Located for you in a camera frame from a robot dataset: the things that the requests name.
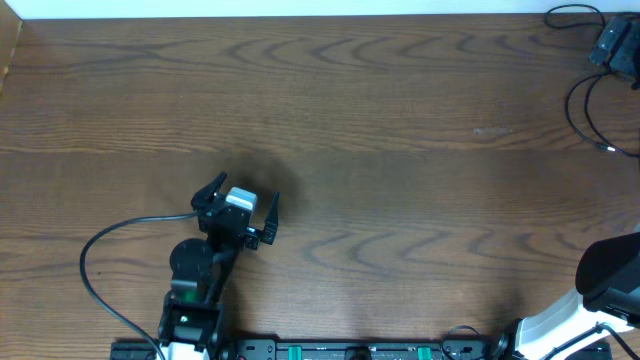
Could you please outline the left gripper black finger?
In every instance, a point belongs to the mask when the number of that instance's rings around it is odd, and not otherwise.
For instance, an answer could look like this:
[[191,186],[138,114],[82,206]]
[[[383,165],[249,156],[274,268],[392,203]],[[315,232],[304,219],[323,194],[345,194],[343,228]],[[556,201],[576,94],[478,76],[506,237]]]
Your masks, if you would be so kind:
[[198,190],[191,199],[191,207],[193,210],[204,210],[214,203],[217,192],[227,178],[226,172],[221,172],[212,182]]
[[278,205],[279,205],[280,193],[276,192],[273,197],[271,208],[265,218],[264,227],[261,235],[261,242],[267,245],[272,245],[275,241],[278,226]]

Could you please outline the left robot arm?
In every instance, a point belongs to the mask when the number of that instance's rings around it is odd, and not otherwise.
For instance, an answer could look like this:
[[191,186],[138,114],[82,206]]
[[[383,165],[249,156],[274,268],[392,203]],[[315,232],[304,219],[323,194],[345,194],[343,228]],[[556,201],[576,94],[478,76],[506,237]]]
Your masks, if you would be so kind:
[[239,187],[220,191],[220,173],[191,199],[205,239],[180,242],[170,254],[170,290],[158,327],[157,359],[216,359],[224,351],[222,293],[240,253],[274,243],[280,194],[275,193],[262,228],[251,225],[256,194]]

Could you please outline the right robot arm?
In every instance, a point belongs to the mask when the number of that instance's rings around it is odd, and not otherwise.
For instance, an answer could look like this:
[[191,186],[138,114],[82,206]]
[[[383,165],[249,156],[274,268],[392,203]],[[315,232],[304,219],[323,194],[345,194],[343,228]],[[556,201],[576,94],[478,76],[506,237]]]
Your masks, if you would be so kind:
[[[626,12],[594,23],[601,32],[589,61],[602,71],[573,85],[565,102],[566,121],[594,147],[637,160],[638,153],[615,145],[600,132],[589,112],[595,86],[610,76],[639,88],[639,14]],[[575,285],[542,312],[518,319],[496,344],[493,359],[605,359],[601,340],[612,337],[631,359],[639,354],[621,334],[639,327],[639,233],[600,240],[580,259]]]

